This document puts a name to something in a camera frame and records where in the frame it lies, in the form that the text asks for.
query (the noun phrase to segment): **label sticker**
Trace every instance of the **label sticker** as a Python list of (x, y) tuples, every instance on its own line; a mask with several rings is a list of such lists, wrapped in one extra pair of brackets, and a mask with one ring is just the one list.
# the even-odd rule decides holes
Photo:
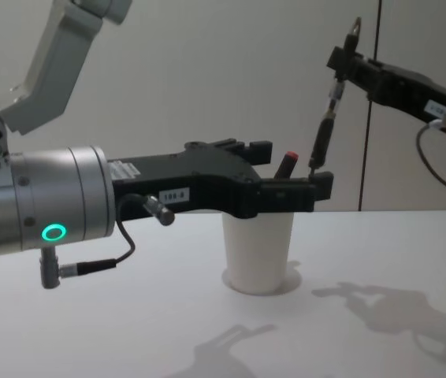
[(190, 202), (190, 188), (183, 187), (181, 189), (174, 189), (172, 191), (161, 191), (158, 194), (158, 199), (164, 205), (171, 203)]
[(443, 106), (434, 100), (429, 100), (426, 104), (425, 112), (442, 119), (446, 116), (446, 106)]
[(140, 176), (141, 172), (132, 164), (123, 161), (111, 161), (110, 164), (111, 179), (113, 180), (130, 180)]

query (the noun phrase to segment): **white table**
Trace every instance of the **white table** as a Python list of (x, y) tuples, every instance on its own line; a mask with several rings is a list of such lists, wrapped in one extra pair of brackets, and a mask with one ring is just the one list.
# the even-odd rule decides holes
[[(0, 258), (0, 376), (446, 377), (446, 212), (297, 215), (303, 282), (277, 297), (221, 282), (218, 214), (128, 227), (130, 261), (55, 291), (36, 252)], [(125, 248), (116, 234), (59, 257)]]

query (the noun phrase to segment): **green led ring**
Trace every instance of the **green led ring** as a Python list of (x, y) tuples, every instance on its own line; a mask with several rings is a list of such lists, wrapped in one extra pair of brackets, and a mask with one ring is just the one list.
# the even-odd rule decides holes
[[(55, 238), (49, 237), (48, 233), (50, 233), (52, 231), (59, 231), (60, 235)], [(46, 228), (43, 230), (43, 233), (41, 234), (41, 236), (47, 242), (54, 243), (54, 242), (57, 242), (58, 240), (64, 239), (66, 234), (67, 234), (67, 229), (64, 226), (62, 226), (61, 224), (50, 224), (49, 226), (46, 226)]]

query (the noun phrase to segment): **silver cylindrical joint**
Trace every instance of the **silver cylindrical joint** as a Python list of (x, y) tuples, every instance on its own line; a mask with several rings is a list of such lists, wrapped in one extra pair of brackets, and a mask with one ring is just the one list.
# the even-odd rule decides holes
[(10, 172), (13, 185), (0, 187), (0, 254), (113, 233), (113, 184), (99, 148), (15, 154)]

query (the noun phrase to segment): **marker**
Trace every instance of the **marker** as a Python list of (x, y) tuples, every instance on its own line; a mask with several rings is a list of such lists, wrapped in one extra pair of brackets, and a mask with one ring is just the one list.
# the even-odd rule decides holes
[(289, 179), (295, 169), (296, 162), (299, 160), (299, 155), (294, 152), (287, 152), (283, 157), (281, 165), (276, 172), (274, 179)]

